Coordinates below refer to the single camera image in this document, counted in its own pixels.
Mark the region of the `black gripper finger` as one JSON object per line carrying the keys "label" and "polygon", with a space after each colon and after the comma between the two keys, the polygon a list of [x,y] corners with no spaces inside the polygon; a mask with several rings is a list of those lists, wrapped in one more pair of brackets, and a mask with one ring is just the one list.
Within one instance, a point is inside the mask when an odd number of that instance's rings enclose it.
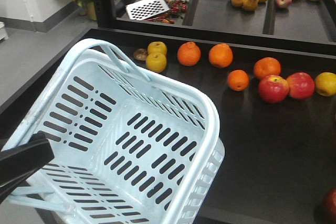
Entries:
{"label": "black gripper finger", "polygon": [[33,134],[28,143],[1,151],[1,201],[53,158],[44,133]]}

